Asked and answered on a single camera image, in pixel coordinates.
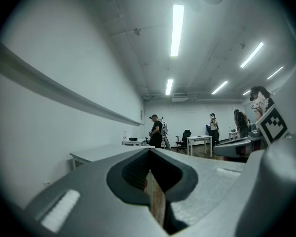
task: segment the wall outlet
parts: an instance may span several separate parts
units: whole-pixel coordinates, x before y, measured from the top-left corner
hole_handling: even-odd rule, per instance
[[[51,181],[50,180],[45,181],[45,182],[43,182],[43,184],[44,184],[44,186],[46,188],[46,187],[48,187],[51,184]]]

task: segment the backpack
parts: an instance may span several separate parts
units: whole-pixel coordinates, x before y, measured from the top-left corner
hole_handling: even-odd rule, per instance
[[[238,126],[240,128],[247,126],[246,121],[245,121],[245,116],[243,115],[243,113],[238,112],[238,113],[236,113],[236,115],[237,115],[236,120],[237,120]]]

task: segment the ceiling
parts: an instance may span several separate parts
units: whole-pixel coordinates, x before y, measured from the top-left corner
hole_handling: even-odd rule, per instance
[[[200,0],[200,12],[182,0],[92,1],[144,100],[165,97],[167,79],[174,79],[171,93],[176,96],[243,100],[245,91],[265,86],[278,68],[288,72],[296,61],[296,42],[270,0],[224,0],[217,5]],[[185,5],[178,57],[170,57],[173,4]],[[139,36],[136,28],[141,29]],[[241,68],[261,41],[260,52]],[[211,95],[224,81],[228,84]]]

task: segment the black shirt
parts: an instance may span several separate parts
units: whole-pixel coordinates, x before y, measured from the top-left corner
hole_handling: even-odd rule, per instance
[[[159,132],[161,132],[162,123],[160,121],[158,121],[158,120],[155,123],[153,123],[153,127],[152,127],[151,131],[152,132],[155,131],[157,126],[159,126]]]

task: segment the person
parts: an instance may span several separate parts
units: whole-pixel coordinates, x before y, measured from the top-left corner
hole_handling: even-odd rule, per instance
[[[210,126],[210,135],[213,137],[213,146],[219,144],[219,128],[218,128],[218,122],[215,117],[214,113],[211,113],[209,115],[211,117],[211,121],[209,122]]]
[[[263,114],[274,104],[271,93],[262,86],[254,86],[250,90],[250,100],[253,101],[252,106],[255,109],[257,121]]]
[[[158,116],[156,114],[149,117],[153,122],[153,127],[151,129],[150,133],[150,142],[149,144],[151,146],[154,146],[155,148],[161,148],[162,143],[162,135],[161,135],[161,129],[162,129],[162,123],[158,120]]]
[[[240,133],[240,138],[248,137],[249,127],[246,114],[236,109],[233,115],[237,126],[237,133]]]

